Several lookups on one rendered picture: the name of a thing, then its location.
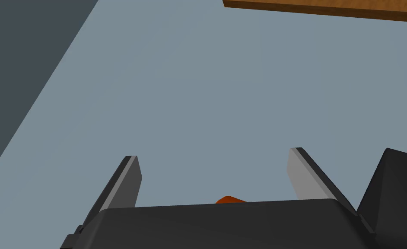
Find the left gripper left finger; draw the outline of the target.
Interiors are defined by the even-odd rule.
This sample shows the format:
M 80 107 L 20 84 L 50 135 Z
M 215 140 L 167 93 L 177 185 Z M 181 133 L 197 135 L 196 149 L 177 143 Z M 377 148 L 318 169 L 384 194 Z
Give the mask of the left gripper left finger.
M 82 226 L 86 227 L 102 210 L 135 207 L 142 175 L 138 158 L 126 156 L 101 192 Z

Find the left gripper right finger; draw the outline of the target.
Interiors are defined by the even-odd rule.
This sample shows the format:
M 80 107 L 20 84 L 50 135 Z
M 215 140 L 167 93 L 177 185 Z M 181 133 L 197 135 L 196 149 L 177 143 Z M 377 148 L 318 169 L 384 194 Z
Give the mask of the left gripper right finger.
M 356 212 L 348 199 L 303 148 L 290 148 L 287 174 L 299 200 L 334 199 L 351 213 Z

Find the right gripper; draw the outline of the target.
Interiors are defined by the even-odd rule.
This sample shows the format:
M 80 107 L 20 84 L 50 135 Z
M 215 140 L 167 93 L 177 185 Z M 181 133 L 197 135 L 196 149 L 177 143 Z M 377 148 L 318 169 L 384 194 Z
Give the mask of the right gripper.
M 407 153 L 384 151 L 357 212 L 382 249 L 407 249 Z

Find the orange round thing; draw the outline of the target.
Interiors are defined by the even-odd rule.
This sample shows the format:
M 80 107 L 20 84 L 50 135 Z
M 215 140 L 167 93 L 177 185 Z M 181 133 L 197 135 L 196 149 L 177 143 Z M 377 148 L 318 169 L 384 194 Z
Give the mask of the orange round thing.
M 232 197 L 232 196 L 224 196 L 219 199 L 216 203 L 217 204 L 228 204 L 228 203 L 245 203 L 246 201 Z

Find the brown wooden board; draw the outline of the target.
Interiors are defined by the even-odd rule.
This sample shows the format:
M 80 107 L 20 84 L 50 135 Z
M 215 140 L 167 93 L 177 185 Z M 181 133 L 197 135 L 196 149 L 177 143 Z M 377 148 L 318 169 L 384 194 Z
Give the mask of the brown wooden board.
M 223 0 L 224 7 L 407 22 L 407 0 Z

